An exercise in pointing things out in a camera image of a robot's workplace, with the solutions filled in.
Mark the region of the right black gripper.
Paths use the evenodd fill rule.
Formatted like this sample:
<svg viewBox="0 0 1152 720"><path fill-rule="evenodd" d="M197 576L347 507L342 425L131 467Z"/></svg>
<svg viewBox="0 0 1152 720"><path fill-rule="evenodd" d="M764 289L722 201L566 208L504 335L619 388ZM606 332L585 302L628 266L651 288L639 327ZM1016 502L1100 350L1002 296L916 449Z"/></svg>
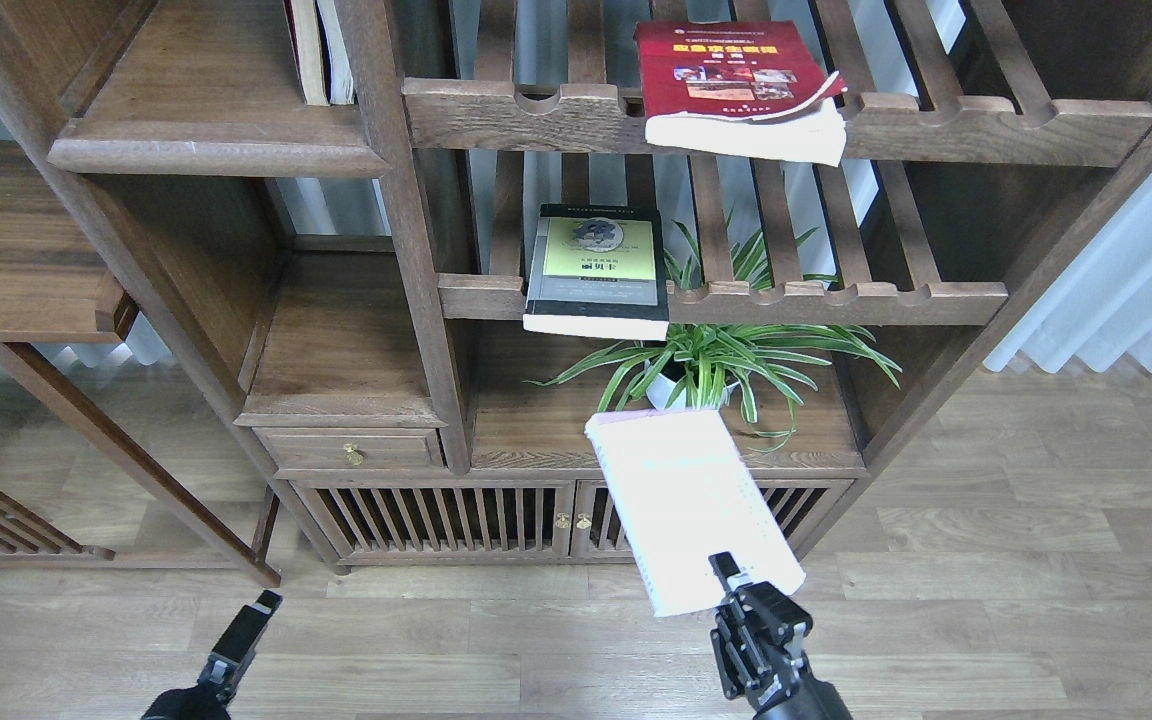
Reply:
<svg viewBox="0 0 1152 720"><path fill-rule="evenodd" d="M812 615L770 582L749 584L732 552L712 553L708 564L723 589L710 632L723 697L745 697L755 719L850 719L835 685L809 664Z"/></svg>

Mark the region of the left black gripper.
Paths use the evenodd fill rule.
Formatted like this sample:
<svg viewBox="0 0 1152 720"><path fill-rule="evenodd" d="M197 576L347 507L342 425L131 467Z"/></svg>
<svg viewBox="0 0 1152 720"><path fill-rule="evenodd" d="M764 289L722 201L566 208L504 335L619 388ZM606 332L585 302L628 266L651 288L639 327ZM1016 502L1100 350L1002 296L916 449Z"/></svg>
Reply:
<svg viewBox="0 0 1152 720"><path fill-rule="evenodd" d="M170 689L152 702L142 719L230 719L228 703L238 683L238 673L251 665L256 644L283 597L264 591L234 616L207 655L195 685Z"/></svg>

